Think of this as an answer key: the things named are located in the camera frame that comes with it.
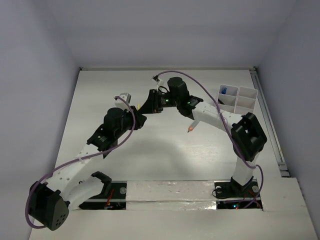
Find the fat orange-tipped crayon pencil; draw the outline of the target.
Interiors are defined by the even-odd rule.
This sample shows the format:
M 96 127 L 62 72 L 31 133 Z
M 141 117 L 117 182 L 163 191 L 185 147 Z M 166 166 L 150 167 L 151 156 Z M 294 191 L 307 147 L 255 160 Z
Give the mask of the fat orange-tipped crayon pencil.
M 192 132 L 198 124 L 199 124 L 199 121 L 194 120 L 194 121 L 191 123 L 191 125 L 188 127 L 187 132 L 188 132 L 188 133 L 189 133 L 189 132 Z

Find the clear spray bottle blue cap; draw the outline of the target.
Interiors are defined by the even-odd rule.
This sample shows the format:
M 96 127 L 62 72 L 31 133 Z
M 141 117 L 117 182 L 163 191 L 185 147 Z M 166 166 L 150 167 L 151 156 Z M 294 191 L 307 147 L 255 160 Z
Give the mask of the clear spray bottle blue cap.
M 224 88 L 221 90 L 221 93 L 222 93 L 223 95 L 225 95 L 225 94 L 227 93 L 227 90 L 228 90 L 228 88 L 227 88 L 227 87 L 224 87 Z

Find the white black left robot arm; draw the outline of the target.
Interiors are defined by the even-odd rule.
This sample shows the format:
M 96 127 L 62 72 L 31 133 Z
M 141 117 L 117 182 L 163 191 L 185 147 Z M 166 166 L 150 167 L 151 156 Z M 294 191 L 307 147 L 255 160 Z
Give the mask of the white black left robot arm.
M 144 126 L 147 117 L 132 106 L 130 110 L 113 107 L 87 140 L 75 159 L 56 167 L 34 183 L 29 192 L 25 214 L 41 223 L 39 229 L 57 230 L 71 210 L 91 197 L 110 194 L 112 179 L 100 167 L 107 155 L 118 148 L 118 139 Z

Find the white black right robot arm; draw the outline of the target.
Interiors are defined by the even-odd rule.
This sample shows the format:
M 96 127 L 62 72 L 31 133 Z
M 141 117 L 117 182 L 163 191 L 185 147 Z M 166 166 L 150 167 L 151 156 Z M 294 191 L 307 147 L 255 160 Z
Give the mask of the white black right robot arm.
M 164 108 L 176 108 L 182 116 L 193 121 L 189 131 L 202 122 L 226 132 L 237 156 L 236 167 L 230 179 L 230 190 L 235 196 L 242 196 L 249 189 L 256 160 L 267 142 L 257 117 L 250 112 L 245 115 L 231 113 L 191 95 L 180 77 L 170 78 L 167 86 L 167 92 L 161 91 L 161 85 L 157 89 L 151 89 L 139 112 L 158 114 Z

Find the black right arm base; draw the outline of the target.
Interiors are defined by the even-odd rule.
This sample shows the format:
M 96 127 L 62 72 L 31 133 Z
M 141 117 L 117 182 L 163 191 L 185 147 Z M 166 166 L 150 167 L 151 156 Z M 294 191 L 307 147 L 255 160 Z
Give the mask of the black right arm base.
M 218 210 L 263 209 L 260 188 L 255 179 L 247 183 L 244 188 L 236 182 L 218 181 L 214 183 L 211 195 L 217 200 Z

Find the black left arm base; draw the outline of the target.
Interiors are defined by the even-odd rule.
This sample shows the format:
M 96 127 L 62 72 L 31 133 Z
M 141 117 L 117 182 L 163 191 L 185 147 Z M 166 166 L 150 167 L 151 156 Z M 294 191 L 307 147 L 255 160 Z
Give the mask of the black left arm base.
M 127 182 L 113 181 L 102 192 L 79 205 L 81 210 L 125 210 Z

